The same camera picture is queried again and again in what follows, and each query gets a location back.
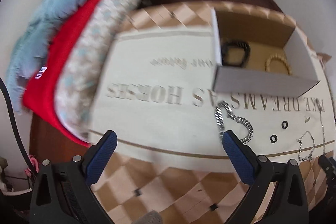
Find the red bed sheet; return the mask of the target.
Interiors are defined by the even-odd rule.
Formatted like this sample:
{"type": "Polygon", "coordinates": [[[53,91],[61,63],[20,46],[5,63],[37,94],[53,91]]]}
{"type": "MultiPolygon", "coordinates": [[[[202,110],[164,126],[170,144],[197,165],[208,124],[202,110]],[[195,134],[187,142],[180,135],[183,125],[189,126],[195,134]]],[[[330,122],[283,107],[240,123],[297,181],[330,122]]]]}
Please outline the red bed sheet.
{"type": "Polygon", "coordinates": [[[52,39],[46,62],[29,79],[22,98],[26,108],[59,130],[68,139],[84,147],[88,146],[89,142],[71,136],[60,124],[54,109],[54,95],[60,73],[75,45],[75,40],[84,30],[99,1],[89,0],[81,10],[70,16],[61,26],[52,39]]]}

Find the light blue blanket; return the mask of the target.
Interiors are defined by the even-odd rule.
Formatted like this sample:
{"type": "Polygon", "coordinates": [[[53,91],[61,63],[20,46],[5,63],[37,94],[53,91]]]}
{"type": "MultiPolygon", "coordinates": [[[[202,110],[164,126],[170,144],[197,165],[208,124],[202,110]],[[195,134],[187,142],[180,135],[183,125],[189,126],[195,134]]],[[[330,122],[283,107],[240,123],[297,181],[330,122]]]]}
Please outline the light blue blanket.
{"type": "Polygon", "coordinates": [[[23,111],[22,97],[27,81],[46,62],[52,39],[60,27],[89,0],[42,0],[25,32],[12,50],[6,72],[6,87],[16,113],[23,111]]]}

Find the diamond pattern table cloth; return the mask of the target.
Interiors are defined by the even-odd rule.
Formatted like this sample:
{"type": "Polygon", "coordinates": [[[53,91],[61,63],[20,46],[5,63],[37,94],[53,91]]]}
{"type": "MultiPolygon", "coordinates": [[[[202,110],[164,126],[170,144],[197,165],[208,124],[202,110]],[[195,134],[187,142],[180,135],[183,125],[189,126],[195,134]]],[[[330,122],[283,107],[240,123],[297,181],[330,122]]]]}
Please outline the diamond pattern table cloth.
{"type": "Polygon", "coordinates": [[[223,223],[248,186],[222,148],[214,108],[226,101],[254,131],[249,146],[272,161],[298,161],[307,203],[327,190],[318,157],[332,155],[332,97],[310,46],[319,83],[300,97],[216,93],[213,8],[195,2],[132,11],[110,48],[91,110],[89,139],[118,137],[115,153],[92,186],[115,223],[155,210],[165,223],[223,223]]]}

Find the white cardboard box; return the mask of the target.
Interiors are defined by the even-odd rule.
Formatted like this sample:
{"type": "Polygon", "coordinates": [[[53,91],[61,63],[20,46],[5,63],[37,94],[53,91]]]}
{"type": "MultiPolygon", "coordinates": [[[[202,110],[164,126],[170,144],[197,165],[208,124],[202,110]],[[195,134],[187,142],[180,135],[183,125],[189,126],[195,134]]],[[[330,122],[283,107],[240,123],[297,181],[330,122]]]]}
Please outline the white cardboard box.
{"type": "Polygon", "coordinates": [[[211,11],[216,93],[300,97],[319,83],[304,34],[288,16],[258,6],[211,11]]]}

